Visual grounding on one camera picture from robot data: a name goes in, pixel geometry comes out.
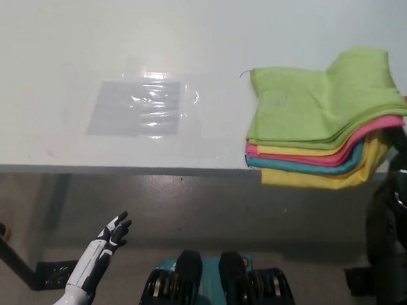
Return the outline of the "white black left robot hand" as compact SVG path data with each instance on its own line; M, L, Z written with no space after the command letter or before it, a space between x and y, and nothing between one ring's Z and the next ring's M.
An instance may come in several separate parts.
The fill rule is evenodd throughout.
M127 216L128 213L124 211L113 218L90 242L72 271L66 286L75 286L87 295L96 291L114 253L126 244L124 236L132 224L132 220L127 219Z

